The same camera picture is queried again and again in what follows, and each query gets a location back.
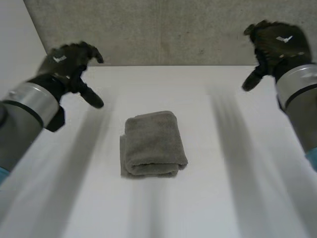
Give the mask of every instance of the white logo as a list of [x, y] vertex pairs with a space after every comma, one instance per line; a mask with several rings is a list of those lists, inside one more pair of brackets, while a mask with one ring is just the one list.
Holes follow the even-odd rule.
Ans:
[[55, 58], [55, 57], [53, 56], [53, 60], [55, 60], [55, 61], [56, 61], [56, 63], [59, 63], [59, 62], [61, 62], [61, 61], [65, 60], [65, 59], [67, 59], [67, 57], [66, 57], [66, 56], [62, 56], [62, 57], [60, 57], [60, 58]]
[[292, 39], [293, 36], [290, 36], [289, 38], [283, 38], [283, 37], [276, 37], [277, 40], [283, 41], [284, 43], [287, 43], [290, 39]]

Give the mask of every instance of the gray towel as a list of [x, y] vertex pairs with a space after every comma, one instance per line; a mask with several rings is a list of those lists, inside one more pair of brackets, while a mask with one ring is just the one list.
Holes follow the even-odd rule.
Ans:
[[186, 159], [176, 116], [169, 111], [129, 118], [120, 137], [121, 175], [171, 177]]

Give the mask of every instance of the folded towel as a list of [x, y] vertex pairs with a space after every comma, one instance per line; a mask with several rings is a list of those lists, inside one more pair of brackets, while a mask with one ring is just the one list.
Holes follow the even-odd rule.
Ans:
[[129, 118], [120, 137], [121, 175], [175, 176], [188, 161], [176, 116], [169, 111]]

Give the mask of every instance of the black glove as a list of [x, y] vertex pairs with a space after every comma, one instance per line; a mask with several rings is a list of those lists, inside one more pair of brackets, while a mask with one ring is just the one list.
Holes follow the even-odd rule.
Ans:
[[250, 36], [259, 62], [242, 85], [245, 91], [255, 88], [266, 75], [277, 81], [291, 69], [312, 63], [309, 44], [298, 26], [264, 20], [250, 25], [244, 35]]
[[[97, 48], [85, 42], [52, 49], [40, 66], [37, 76], [29, 82], [47, 89], [58, 102], [68, 92], [80, 93], [91, 106], [102, 108], [102, 99], [80, 78], [92, 58], [96, 58], [98, 63], [104, 62]], [[64, 109], [59, 106], [46, 129], [57, 131], [64, 124]]]

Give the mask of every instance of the gray robot arm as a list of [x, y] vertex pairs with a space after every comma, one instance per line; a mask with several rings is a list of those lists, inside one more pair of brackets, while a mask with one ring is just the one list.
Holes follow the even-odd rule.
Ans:
[[0, 184], [59, 109], [45, 88], [24, 82], [0, 102]]
[[317, 171], [317, 65], [302, 65], [288, 71], [277, 81], [276, 90], [281, 108]]

